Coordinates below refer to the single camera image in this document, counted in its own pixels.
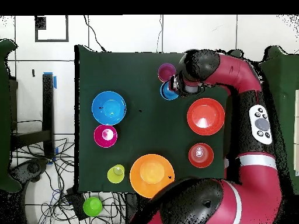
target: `lime green cup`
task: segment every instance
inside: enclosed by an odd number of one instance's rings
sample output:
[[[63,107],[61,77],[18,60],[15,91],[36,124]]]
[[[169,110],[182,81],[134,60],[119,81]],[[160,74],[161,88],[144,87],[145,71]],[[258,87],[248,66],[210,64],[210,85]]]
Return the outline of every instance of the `lime green cup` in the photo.
[[[83,210],[88,216],[97,216],[98,214],[100,214],[102,209],[102,202],[100,201],[100,199],[95,197],[88,198],[83,204]]]
[[[122,182],[124,179],[124,166],[118,164],[111,167],[107,173],[107,178],[113,184]]]

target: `blue cup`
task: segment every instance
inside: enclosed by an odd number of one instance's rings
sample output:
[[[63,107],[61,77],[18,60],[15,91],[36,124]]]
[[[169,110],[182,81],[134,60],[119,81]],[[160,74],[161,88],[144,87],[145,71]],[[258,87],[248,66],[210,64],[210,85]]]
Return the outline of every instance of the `blue cup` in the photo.
[[[126,103],[116,92],[105,91],[92,102],[92,114],[103,125],[118,124],[126,114]]]
[[[169,90],[169,82],[165,82],[161,85],[160,94],[165,100],[175,100],[179,97],[174,91]]]

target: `red robot arm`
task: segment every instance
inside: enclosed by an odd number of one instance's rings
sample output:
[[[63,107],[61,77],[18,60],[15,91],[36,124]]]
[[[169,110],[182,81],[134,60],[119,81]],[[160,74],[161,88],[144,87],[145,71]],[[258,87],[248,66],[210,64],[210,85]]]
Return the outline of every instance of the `red robot arm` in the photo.
[[[272,224],[281,190],[262,78],[249,61],[210,50],[186,52],[177,72],[171,89],[179,95],[187,96],[188,88],[201,83],[219,85],[230,93],[232,114],[226,114],[231,119],[224,125],[230,129],[225,179],[192,179],[193,184],[184,181],[185,187],[177,182],[164,188],[152,199],[152,204],[162,206],[148,224]],[[233,168],[238,181],[231,179]],[[131,222],[142,222],[140,217],[136,215]]]

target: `purple cup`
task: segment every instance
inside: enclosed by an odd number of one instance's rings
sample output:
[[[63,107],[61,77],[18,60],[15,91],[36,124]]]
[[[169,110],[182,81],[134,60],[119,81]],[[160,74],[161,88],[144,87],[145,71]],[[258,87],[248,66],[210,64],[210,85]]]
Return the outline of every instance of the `purple cup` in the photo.
[[[93,133],[97,145],[102,148],[113,146],[117,140],[117,132],[112,125],[99,125]]]
[[[176,69],[172,64],[165,63],[159,67],[158,77],[161,82],[167,82],[175,75]]]

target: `dark green table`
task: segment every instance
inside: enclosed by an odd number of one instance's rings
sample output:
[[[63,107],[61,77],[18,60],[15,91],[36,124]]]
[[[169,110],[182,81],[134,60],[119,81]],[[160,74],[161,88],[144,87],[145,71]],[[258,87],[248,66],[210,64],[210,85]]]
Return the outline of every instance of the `dark green table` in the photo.
[[[295,194],[299,194],[299,177],[294,171],[295,91],[299,89],[299,55],[287,55],[276,46],[266,49],[267,58],[260,63],[269,81],[287,152],[287,167]]]
[[[187,124],[189,106],[198,98],[164,100],[159,92],[157,73],[161,64],[176,65],[183,54],[91,52],[79,46],[79,191],[134,192],[129,174],[142,155],[155,153],[167,158],[175,178],[185,176],[222,178],[223,128],[212,136],[200,136]],[[106,90],[124,98],[127,112],[114,127],[118,139],[111,148],[100,148],[93,140],[99,123],[91,112],[93,99]],[[220,87],[206,89],[200,97],[218,100],[223,106],[227,93]],[[198,142],[210,145],[213,163],[198,169],[188,160],[189,149]],[[116,164],[125,168],[119,184],[107,179],[107,171]]]

